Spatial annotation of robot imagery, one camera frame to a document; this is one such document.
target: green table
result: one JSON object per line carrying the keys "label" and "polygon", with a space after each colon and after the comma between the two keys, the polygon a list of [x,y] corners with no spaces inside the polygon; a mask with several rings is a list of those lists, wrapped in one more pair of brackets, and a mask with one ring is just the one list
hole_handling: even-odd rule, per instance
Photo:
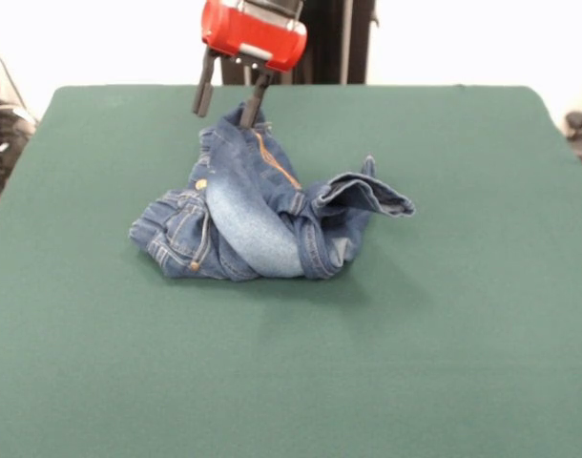
{"label": "green table", "polygon": [[276,87],[304,183],[410,196],[332,281],[127,240],[245,88],[65,88],[0,204],[0,458],[582,457],[582,164],[523,88]]}

